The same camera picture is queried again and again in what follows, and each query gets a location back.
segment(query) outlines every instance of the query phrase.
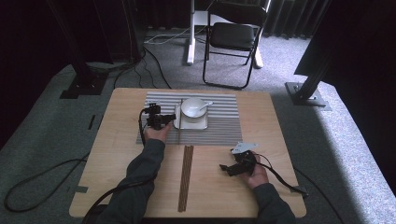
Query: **wooden chopsticks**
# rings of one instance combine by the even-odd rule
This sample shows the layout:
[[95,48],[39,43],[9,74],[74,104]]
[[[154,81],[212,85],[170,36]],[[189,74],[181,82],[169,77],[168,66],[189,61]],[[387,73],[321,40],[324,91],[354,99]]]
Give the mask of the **wooden chopsticks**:
[[189,195],[192,154],[194,146],[184,146],[183,167],[181,170],[180,193],[178,196],[178,212],[185,212]]
[[180,133],[181,133],[181,105],[183,104],[183,99],[180,100],[179,112],[178,112],[178,130],[177,130],[177,141],[180,145]]

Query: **gray ribbed mat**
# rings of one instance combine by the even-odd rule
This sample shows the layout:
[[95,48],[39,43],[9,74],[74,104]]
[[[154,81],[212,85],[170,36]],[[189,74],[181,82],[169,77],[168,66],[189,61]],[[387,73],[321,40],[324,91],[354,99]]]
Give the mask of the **gray ribbed mat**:
[[[178,129],[174,128],[168,134],[166,144],[234,147],[237,142],[242,141],[238,105],[234,94],[149,91],[146,96],[146,106],[149,106],[149,102],[155,102],[161,106],[162,115],[169,115],[175,113],[175,105],[179,104],[181,99],[187,100],[191,97],[213,101],[214,104],[207,110],[207,128],[183,129],[180,131],[180,140],[178,140]],[[147,117],[148,115],[142,116],[143,125]],[[142,143],[140,135],[137,136],[136,143]]]

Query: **white bowl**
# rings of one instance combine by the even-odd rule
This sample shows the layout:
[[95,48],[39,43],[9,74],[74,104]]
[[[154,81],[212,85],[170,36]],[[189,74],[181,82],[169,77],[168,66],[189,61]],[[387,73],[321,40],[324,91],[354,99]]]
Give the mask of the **white bowl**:
[[206,102],[201,99],[189,98],[185,100],[183,104],[181,104],[181,111],[187,117],[199,118],[206,113],[207,106],[202,108],[201,110],[199,109],[204,104],[206,104]]

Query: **hand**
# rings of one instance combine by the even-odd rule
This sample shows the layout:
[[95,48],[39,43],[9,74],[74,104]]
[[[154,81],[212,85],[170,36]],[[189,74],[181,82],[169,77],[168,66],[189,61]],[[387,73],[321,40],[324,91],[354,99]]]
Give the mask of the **hand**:
[[[259,155],[255,155],[254,157],[256,158],[257,162],[260,162]],[[267,175],[267,172],[265,171],[265,168],[259,164],[256,164],[254,166],[254,171],[253,171],[252,175],[249,175],[248,173],[243,173],[239,176],[245,183],[247,183],[247,185],[251,189],[254,189],[261,184],[269,183],[268,175]]]
[[169,122],[168,124],[165,125],[165,127],[163,127],[158,131],[153,128],[147,128],[145,130],[145,139],[146,141],[148,141],[150,138],[153,138],[153,139],[161,140],[165,143],[166,136],[168,135],[172,127],[173,127],[173,122]]

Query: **folding chair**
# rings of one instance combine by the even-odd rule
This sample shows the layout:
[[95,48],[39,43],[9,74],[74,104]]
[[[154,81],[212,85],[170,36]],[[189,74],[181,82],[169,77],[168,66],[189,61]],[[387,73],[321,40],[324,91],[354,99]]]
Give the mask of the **folding chair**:
[[[219,16],[224,20],[233,23],[216,22],[213,24],[213,26],[211,26],[212,15]],[[206,44],[203,72],[203,81],[205,84],[238,90],[244,89],[248,85],[253,62],[256,56],[256,49],[262,36],[262,29],[264,27],[266,18],[267,13],[265,9],[260,6],[218,1],[213,2],[207,11]],[[253,28],[252,25],[258,27],[256,33],[255,28]],[[210,47],[215,49],[247,51],[248,56],[210,51]],[[209,60],[209,53],[247,58],[244,65],[247,65],[249,59],[251,59],[246,84],[244,86],[232,86],[206,81],[206,62]]]

